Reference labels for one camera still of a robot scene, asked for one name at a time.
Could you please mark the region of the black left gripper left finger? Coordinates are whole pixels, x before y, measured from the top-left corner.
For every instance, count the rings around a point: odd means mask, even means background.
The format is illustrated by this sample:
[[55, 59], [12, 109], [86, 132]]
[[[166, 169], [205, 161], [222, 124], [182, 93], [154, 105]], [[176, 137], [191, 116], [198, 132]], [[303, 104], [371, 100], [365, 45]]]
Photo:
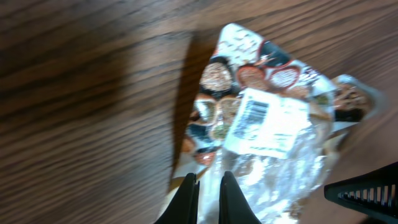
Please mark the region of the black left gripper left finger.
[[154, 224], [197, 224], [200, 182], [188, 173], [165, 212]]

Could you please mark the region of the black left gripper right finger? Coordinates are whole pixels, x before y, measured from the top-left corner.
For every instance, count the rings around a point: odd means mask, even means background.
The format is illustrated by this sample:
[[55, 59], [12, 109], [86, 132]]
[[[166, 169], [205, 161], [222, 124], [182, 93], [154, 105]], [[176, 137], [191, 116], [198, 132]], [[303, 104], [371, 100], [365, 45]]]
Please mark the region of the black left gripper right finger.
[[261, 224], [230, 171], [221, 179], [219, 224]]

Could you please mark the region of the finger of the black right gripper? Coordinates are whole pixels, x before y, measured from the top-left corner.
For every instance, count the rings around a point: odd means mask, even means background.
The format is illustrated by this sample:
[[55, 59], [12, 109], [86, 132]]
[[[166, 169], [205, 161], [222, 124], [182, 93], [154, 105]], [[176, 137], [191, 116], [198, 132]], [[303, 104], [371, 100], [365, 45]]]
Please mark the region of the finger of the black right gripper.
[[327, 200], [384, 223], [397, 223], [397, 163], [324, 186]]

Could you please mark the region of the beige nut snack bag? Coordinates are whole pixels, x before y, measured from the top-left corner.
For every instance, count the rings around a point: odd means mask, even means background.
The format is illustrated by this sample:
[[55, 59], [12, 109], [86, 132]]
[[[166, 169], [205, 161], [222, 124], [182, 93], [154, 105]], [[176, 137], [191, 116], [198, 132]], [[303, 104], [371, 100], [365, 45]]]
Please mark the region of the beige nut snack bag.
[[328, 78], [228, 24], [201, 75], [165, 205], [194, 173], [198, 223], [217, 223], [221, 177], [230, 171], [260, 222], [298, 223], [341, 140], [383, 106], [381, 92], [355, 77]]

